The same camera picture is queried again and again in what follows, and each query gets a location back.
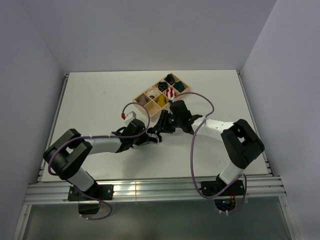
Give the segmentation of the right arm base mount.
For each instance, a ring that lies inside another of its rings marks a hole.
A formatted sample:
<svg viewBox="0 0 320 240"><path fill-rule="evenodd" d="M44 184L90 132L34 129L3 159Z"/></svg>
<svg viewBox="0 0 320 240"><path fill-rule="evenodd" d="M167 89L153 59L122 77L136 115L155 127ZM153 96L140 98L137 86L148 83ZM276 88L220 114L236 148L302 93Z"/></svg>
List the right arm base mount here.
<svg viewBox="0 0 320 240"><path fill-rule="evenodd" d="M227 186L222 180L202 181L200 184L199 190L206 197L216 195ZM214 205L220 213L229 214L245 203L246 194L247 187L238 179L214 199Z"/></svg>

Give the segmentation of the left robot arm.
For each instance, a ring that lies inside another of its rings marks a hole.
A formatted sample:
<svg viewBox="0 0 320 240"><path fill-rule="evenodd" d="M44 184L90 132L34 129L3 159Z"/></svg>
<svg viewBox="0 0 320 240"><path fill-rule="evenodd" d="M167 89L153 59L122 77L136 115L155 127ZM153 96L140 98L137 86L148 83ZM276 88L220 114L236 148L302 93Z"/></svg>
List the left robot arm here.
<svg viewBox="0 0 320 240"><path fill-rule="evenodd" d="M141 120L133 119L105 138L85 138L71 128L44 152L43 158L61 180L70 182L79 189L82 197L91 200L98 197L101 190L95 179L82 168L87 156L121 153L161 141L162 137L153 128L146 129Z"/></svg>

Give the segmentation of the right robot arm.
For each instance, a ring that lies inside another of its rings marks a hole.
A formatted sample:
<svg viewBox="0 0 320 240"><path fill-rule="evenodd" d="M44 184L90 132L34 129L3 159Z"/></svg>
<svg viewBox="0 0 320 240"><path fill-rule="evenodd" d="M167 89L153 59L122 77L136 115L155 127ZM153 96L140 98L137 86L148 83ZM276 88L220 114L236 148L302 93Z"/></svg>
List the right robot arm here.
<svg viewBox="0 0 320 240"><path fill-rule="evenodd" d="M193 115L183 100L171 102L168 110L162 110L157 123L148 132L173 134L177 128L192 135L190 172L194 182L196 179L193 157L196 136L209 137L224 144L229 162L216 179L216 189L222 195L227 195L233 190L235 179L265 151L263 142L246 120L225 122L208 119L199 114Z"/></svg>

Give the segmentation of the wooden compartment tray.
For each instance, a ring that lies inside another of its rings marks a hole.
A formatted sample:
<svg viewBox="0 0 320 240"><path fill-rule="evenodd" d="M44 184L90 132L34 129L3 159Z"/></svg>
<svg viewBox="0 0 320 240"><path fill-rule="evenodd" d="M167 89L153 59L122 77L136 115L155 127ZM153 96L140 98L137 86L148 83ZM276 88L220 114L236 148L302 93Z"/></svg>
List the wooden compartment tray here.
<svg viewBox="0 0 320 240"><path fill-rule="evenodd" d="M132 101L137 103L135 106L143 115L147 116L147 110L152 122L156 122L162 110L168 110L170 101L183 93L189 92L190 85L181 80L173 72L167 74L157 83L153 84Z"/></svg>

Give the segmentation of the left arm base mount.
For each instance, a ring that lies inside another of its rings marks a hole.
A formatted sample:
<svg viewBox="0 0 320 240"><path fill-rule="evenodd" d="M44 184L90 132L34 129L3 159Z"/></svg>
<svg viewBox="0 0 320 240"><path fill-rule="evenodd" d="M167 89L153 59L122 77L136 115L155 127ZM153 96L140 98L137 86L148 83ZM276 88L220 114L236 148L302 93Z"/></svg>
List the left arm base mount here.
<svg viewBox="0 0 320 240"><path fill-rule="evenodd" d="M87 191L81 191L76 186L69 188L67 197L68 202L78 202L78 213L83 218L89 220L101 220L109 217L113 208L108 203L113 199L113 184L94 183ZM105 216L96 217L95 215L106 207L109 212Z"/></svg>

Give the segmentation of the yellow sock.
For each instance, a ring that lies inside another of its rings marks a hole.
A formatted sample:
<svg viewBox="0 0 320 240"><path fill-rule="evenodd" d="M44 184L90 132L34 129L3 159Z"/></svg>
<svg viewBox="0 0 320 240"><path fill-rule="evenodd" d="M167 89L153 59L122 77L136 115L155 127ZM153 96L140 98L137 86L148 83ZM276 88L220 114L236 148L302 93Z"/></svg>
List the yellow sock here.
<svg viewBox="0 0 320 240"><path fill-rule="evenodd" d="M163 108L167 103L166 103L166 97L164 95L160 95L157 100L156 103Z"/></svg>

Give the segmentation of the white black striped sock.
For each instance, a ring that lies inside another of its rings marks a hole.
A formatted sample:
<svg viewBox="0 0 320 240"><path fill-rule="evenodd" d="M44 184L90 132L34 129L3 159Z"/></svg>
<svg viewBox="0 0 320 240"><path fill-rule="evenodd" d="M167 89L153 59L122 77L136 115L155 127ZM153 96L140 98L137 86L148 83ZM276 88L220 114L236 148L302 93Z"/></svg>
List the white black striped sock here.
<svg viewBox="0 0 320 240"><path fill-rule="evenodd" d="M159 132L147 133L148 141L154 144L158 144L162 142L162 136Z"/></svg>

